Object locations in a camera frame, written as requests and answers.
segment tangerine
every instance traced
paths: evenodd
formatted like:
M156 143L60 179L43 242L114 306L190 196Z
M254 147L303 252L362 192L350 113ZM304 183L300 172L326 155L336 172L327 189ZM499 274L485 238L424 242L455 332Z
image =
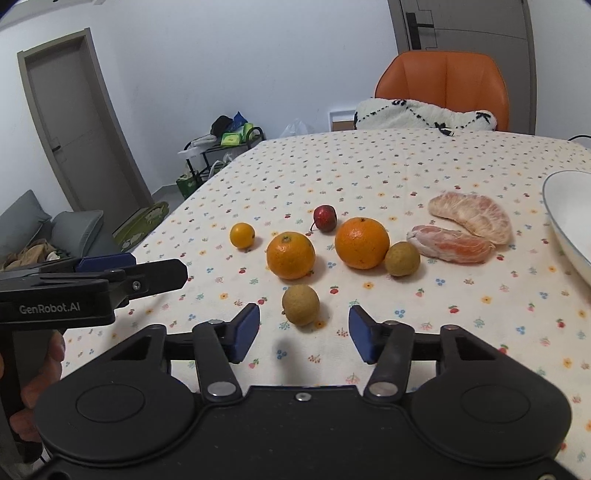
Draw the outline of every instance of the tangerine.
M314 245L301 233L280 233L267 247L269 270L284 280L304 277L312 270L315 260Z
M345 265L359 270L377 267L390 248L384 226L371 218L347 220L336 232L335 250Z
M248 223L237 223L230 230L230 241L236 248L251 247L255 241L255 229Z

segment human hand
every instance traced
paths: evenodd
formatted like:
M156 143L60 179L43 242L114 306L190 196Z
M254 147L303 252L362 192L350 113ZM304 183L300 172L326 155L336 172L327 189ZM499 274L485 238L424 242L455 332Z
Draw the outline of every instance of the human hand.
M37 432L33 421L33 408L35 407L39 395L51 384L54 384L61 378L61 362L66 353L66 344L64 337L60 332L53 334L47 347L47 356L43 366L33 380L31 380L21 390L22 402L25 409L16 412L10 417L10 426L25 442L41 442L41 437ZM0 355L0 378L4 374L4 360Z

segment floral tablecloth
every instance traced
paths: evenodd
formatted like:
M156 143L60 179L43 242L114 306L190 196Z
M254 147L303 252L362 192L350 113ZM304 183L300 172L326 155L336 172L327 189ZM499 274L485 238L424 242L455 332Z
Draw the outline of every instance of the floral tablecloth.
M500 132L350 131L266 141L240 156L184 202L135 250L138 262L181 258L189 282L180 291L135 300L109 327L69 330L64 373L151 323L187 332L209 319L231 320L248 302L261 328L246 361L234 368L252 384L363 387L365 365L347 332L348 310L361 304L376 320L397 319L420 332L455 323L555 383L571 402L573 422L559 461L591 478L591 297L560 251L541 197L560 169L591 170L591 154L565 141ZM428 201L444 190L488 195L509 213L514 241L484 265L423 258L419 273L393 280L383 267L353 271L334 250L334 234L314 231L311 276L285 282L266 269L267 243L283 231L307 232L313 209L333 205L341 221L382 222L392 243L415 225L454 227L433 218ZM236 250L228 234L248 222L256 243ZM320 297L322 320L306 329L282 315L289 284ZM192 362L173 374L197 388ZM434 375L413 366L409 389Z

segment green rug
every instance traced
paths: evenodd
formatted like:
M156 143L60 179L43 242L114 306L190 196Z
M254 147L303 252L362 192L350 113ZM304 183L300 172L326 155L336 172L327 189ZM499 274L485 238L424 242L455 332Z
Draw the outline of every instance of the green rug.
M139 210L113 235L121 251L129 250L140 243L162 223L168 215L168 203L158 202L150 208Z

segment door handle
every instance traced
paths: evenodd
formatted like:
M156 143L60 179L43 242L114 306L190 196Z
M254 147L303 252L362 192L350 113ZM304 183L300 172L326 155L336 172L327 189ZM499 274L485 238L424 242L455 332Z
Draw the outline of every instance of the door handle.
M421 37L418 34L419 28L435 28L435 25L429 23L418 23L417 15L413 12L406 12L408 24L408 36L413 50L422 50Z

